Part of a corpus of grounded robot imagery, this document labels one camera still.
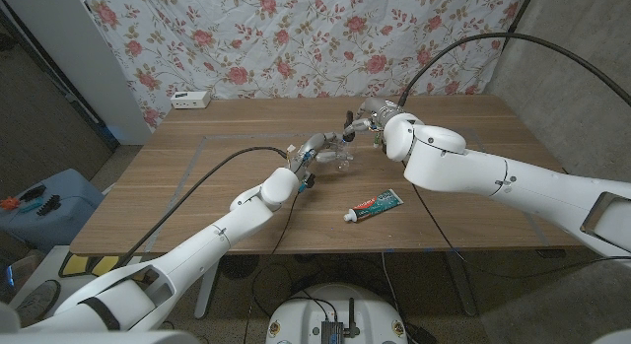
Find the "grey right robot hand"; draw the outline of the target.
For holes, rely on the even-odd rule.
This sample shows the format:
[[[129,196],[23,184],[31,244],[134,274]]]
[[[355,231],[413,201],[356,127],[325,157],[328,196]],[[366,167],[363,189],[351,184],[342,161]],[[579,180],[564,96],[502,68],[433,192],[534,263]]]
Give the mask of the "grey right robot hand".
[[[397,103],[381,98],[367,98],[360,104],[353,121],[345,131],[383,130],[386,124],[400,113],[403,113],[403,109]]]

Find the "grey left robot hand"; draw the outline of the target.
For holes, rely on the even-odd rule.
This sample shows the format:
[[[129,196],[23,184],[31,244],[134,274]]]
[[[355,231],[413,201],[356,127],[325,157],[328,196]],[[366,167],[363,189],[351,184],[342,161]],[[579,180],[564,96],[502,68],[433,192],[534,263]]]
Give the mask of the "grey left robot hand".
[[[288,169],[296,176],[308,173],[312,163],[333,163],[348,166],[354,156],[348,150],[349,143],[336,132],[317,133],[307,140],[300,149],[289,158]]]

